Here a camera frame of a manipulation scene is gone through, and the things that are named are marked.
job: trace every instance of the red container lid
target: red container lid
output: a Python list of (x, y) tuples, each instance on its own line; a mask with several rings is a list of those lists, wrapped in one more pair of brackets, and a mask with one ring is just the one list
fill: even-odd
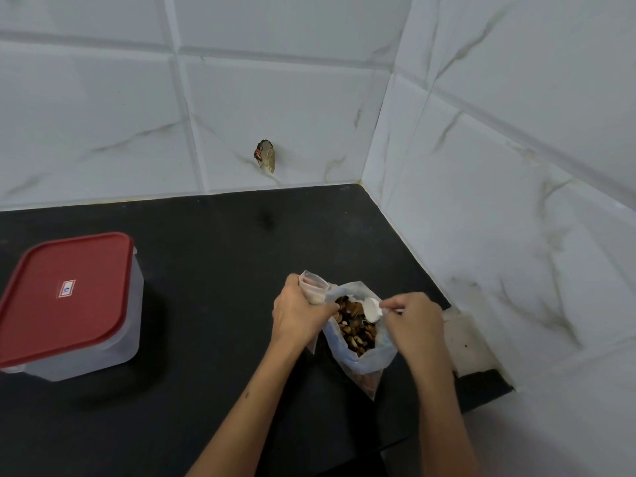
[(0, 368), (96, 345), (126, 319), (133, 241), (48, 241), (20, 259), (0, 300)]

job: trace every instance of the sticker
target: sticker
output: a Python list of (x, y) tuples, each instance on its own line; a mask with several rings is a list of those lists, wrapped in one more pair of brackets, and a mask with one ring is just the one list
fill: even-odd
[(65, 281), (60, 289), (58, 297), (71, 296), (73, 294), (73, 288), (75, 287), (75, 280)]

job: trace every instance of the plastic container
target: plastic container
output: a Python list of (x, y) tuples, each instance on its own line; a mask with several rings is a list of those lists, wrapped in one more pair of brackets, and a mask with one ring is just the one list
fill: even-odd
[(28, 250), (0, 300), (0, 369), (57, 382), (130, 360), (144, 288), (135, 253), (123, 233)]

